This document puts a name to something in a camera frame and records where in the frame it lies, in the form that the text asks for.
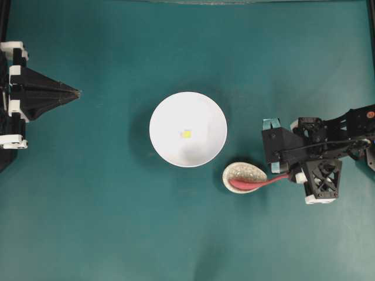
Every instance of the white plastic part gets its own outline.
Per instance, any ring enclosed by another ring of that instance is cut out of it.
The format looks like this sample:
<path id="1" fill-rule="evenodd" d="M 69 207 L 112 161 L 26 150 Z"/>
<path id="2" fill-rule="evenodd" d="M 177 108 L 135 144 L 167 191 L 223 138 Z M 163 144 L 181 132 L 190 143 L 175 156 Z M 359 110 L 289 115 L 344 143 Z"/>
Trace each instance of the white plastic part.
<path id="1" fill-rule="evenodd" d="M 9 105 L 8 105 L 8 115 L 12 116 L 13 113 L 20 113 L 21 119 L 24 119 L 26 123 L 29 123 L 29 119 L 26 115 L 22 112 L 20 108 L 20 100 L 11 100 L 9 98 Z"/>
<path id="2" fill-rule="evenodd" d="M 11 77 L 13 75 L 21 75 L 21 66 L 11 66 L 9 68 L 9 85 L 13 85 L 11 84 Z"/>
<path id="3" fill-rule="evenodd" d="M 329 204 L 336 200 L 336 198 L 331 199 L 316 199 L 314 194 L 311 194 L 310 196 L 305 197 L 305 202 L 307 205 L 321 203 L 321 204 Z"/>
<path id="4" fill-rule="evenodd" d="M 297 128 L 298 127 L 298 119 L 297 120 L 294 120 L 291 124 L 291 131 L 293 132 L 293 129 L 294 128 Z"/>
<path id="5" fill-rule="evenodd" d="M 209 97 L 179 92 L 154 110 L 149 134 L 164 160 L 179 167 L 197 167 L 211 161 L 223 148 L 227 121 Z"/>
<path id="6" fill-rule="evenodd" d="M 305 182 L 307 182 L 307 178 L 304 171 L 299 172 L 295 175 L 295 182 L 298 184 L 304 184 Z"/>
<path id="7" fill-rule="evenodd" d="M 0 49 L 5 53 L 5 57 L 7 60 L 13 60 L 13 49 L 21 49 L 22 57 L 24 57 L 26 60 L 29 60 L 29 53 L 25 50 L 21 41 L 1 42 Z"/>
<path id="8" fill-rule="evenodd" d="M 2 146 L 3 149 L 26 149 L 28 148 L 28 142 L 24 139 L 21 143 L 7 143 Z"/>
<path id="9" fill-rule="evenodd" d="M 252 164 L 245 162 L 235 162 L 227 166 L 223 172 L 223 183 L 225 187 L 231 192 L 237 194 L 245 194 L 258 190 L 236 189 L 229 183 L 229 180 L 231 179 L 241 179 L 249 183 L 259 183 L 267 181 L 267 175 L 261 169 Z"/>
<path id="10" fill-rule="evenodd" d="M 28 142 L 22 135 L 0 136 L 0 145 L 3 149 L 23 149 L 28 148 Z"/>
<path id="11" fill-rule="evenodd" d="M 5 91 L 2 92 L 2 103 L 3 103 L 3 106 L 4 106 L 4 110 L 7 111 Z"/>

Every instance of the white bowl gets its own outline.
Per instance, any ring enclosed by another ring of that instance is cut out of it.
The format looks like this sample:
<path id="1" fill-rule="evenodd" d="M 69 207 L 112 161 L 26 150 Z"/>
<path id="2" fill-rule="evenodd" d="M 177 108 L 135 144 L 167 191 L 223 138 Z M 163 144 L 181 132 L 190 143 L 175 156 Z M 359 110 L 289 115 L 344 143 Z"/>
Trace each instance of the white bowl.
<path id="1" fill-rule="evenodd" d="M 227 138 L 220 107 L 197 92 L 179 92 L 163 100 L 150 120 L 156 152 L 179 167 L 197 167 L 215 158 Z"/>

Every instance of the speckled spoon bowl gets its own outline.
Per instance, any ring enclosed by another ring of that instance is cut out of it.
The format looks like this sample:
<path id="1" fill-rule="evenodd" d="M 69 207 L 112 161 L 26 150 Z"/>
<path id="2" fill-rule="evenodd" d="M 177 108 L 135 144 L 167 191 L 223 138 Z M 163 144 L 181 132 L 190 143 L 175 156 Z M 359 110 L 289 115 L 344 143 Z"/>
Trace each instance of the speckled spoon bowl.
<path id="1" fill-rule="evenodd" d="M 244 162 L 235 162 L 225 168 L 223 183 L 231 192 L 244 194 L 258 190 L 262 186 L 274 183 L 281 179 L 287 179 L 288 174 L 282 174 L 271 180 L 258 167 Z"/>

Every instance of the green mat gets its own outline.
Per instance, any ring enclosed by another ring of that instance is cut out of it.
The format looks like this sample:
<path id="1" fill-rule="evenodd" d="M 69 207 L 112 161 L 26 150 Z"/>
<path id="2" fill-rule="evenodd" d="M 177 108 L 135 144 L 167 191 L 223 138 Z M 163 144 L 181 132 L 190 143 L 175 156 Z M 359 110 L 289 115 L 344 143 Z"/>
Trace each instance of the green mat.
<path id="1" fill-rule="evenodd" d="M 0 280 L 373 280 L 374 174 L 345 159 L 340 198 L 287 181 L 229 193 L 227 164 L 264 170 L 262 119 L 334 118 L 375 102 L 365 1 L 171 5 L 14 1 L 8 40 L 81 89 L 29 124 L 0 174 Z M 222 152 L 169 165 L 148 123 L 179 91 L 214 99 Z"/>

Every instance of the white plastic bracket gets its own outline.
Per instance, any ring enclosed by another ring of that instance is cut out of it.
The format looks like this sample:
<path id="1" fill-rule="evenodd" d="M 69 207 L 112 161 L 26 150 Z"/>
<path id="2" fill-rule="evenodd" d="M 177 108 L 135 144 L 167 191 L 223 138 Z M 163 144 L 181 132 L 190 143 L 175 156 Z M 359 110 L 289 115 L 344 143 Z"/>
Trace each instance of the white plastic bracket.
<path id="1" fill-rule="evenodd" d="M 311 194 L 311 195 L 305 197 L 305 202 L 306 202 L 307 205 L 316 204 L 316 203 L 328 204 L 328 203 L 334 202 L 335 200 L 336 200 L 336 198 L 316 199 L 314 194 Z"/>
<path id="2" fill-rule="evenodd" d="M 24 149 L 28 148 L 28 142 L 22 135 L 0 136 L 0 145 L 3 149 Z"/>
<path id="3" fill-rule="evenodd" d="M 21 49 L 22 57 L 24 57 L 26 60 L 29 60 L 29 53 L 25 50 L 23 42 L 21 41 L 1 42 L 0 49 L 5 53 L 5 57 L 7 60 L 13 60 L 13 49 Z"/>

